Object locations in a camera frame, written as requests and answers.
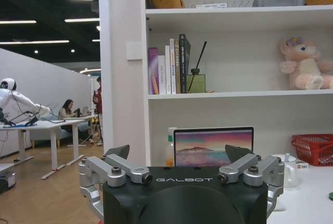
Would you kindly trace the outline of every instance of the laptop screen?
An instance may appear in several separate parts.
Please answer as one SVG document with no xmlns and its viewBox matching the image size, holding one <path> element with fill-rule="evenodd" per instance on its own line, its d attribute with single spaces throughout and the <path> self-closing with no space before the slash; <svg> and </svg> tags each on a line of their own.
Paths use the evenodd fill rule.
<svg viewBox="0 0 333 224">
<path fill-rule="evenodd" d="M 229 165 L 225 145 L 253 151 L 253 127 L 176 129 L 174 161 L 177 167 L 220 167 Z"/>
</svg>

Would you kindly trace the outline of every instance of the white robot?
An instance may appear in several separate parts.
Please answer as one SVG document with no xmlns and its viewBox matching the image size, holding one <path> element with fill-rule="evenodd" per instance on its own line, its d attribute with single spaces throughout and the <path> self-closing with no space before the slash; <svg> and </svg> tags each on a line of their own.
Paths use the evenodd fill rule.
<svg viewBox="0 0 333 224">
<path fill-rule="evenodd" d="M 48 114 L 51 110 L 48 107 L 33 103 L 29 98 L 16 91 L 16 82 L 12 78 L 5 78 L 0 83 L 0 122 L 5 125 L 13 126 L 13 122 L 4 117 L 3 108 L 13 99 L 17 103 L 28 106 L 35 116 L 30 123 L 36 122 L 42 115 Z"/>
</svg>

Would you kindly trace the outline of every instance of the red basket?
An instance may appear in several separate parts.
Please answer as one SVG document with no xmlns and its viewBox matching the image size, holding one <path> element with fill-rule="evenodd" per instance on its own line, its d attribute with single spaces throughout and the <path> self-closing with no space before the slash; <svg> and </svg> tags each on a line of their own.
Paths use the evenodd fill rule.
<svg viewBox="0 0 333 224">
<path fill-rule="evenodd" d="M 313 166 L 333 166 L 333 134 L 293 135 L 297 156 Z"/>
</svg>

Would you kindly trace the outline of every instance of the white bookshelf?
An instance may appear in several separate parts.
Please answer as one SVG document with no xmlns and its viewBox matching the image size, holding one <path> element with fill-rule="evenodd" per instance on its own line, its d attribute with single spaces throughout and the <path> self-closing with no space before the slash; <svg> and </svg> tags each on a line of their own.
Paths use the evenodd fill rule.
<svg viewBox="0 0 333 224">
<path fill-rule="evenodd" d="M 301 36 L 333 60 L 333 5 L 147 9 L 142 0 L 141 6 L 148 165 L 164 165 L 168 127 L 254 126 L 254 151 L 263 156 L 294 153 L 293 134 L 332 132 L 333 90 L 289 90 L 288 76 L 278 69 L 284 60 L 278 42 Z M 208 41 L 199 68 L 214 93 L 149 95 L 147 49 L 157 47 L 162 55 L 180 33 L 191 43 L 190 68 Z"/>
</svg>

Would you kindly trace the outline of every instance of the man in red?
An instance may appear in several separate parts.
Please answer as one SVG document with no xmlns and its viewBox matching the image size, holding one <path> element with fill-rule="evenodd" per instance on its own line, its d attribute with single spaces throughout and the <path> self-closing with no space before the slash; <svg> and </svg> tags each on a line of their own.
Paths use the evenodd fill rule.
<svg viewBox="0 0 333 224">
<path fill-rule="evenodd" d="M 101 77 L 99 76 L 97 78 L 97 82 L 99 83 L 99 89 L 97 90 L 97 94 L 94 94 L 93 96 L 93 102 L 96 105 L 98 117 L 99 117 L 99 125 L 100 125 L 100 131 L 101 131 L 101 136 L 103 137 L 103 112 L 102 112 L 102 80 Z M 97 145 L 101 146 L 103 143 L 100 141 L 97 143 Z"/>
</svg>

